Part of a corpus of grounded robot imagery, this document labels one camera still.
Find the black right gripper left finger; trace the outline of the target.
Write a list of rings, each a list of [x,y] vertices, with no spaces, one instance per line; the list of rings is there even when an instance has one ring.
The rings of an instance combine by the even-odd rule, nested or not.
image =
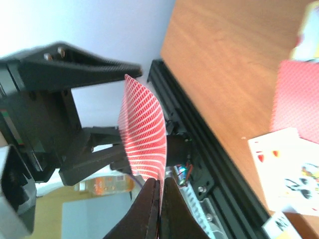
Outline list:
[[[107,233],[106,239],[156,239],[160,214],[160,182],[146,181],[126,215]]]

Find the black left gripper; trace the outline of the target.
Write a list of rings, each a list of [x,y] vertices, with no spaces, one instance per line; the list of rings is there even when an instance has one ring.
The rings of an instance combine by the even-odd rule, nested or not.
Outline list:
[[[102,58],[65,42],[15,52],[0,64],[0,130],[34,179],[49,179],[59,167],[65,186],[108,165],[130,174],[118,128],[81,129],[71,89],[142,74],[139,64]]]

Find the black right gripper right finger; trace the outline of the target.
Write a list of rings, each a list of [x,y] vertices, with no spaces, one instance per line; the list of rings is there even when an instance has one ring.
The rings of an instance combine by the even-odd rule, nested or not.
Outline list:
[[[173,178],[164,181],[160,239],[207,239],[209,236],[196,222]]]

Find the red playing card deck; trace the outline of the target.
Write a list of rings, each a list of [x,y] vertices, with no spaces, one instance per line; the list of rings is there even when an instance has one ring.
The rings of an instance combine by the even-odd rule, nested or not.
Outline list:
[[[128,74],[118,126],[132,173],[158,180],[162,201],[167,159],[163,110],[157,97]]]

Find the two of hearts card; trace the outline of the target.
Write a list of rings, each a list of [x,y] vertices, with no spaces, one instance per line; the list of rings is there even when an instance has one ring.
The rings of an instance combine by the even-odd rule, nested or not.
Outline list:
[[[287,173],[285,150],[299,139],[296,128],[289,127],[248,140],[261,187],[269,210],[279,211],[288,202],[284,189]]]

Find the red card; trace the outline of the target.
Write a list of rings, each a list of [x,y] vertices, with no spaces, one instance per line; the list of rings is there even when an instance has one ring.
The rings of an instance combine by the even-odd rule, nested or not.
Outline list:
[[[270,123],[270,131],[294,127],[299,136],[319,142],[319,64],[281,62]]]

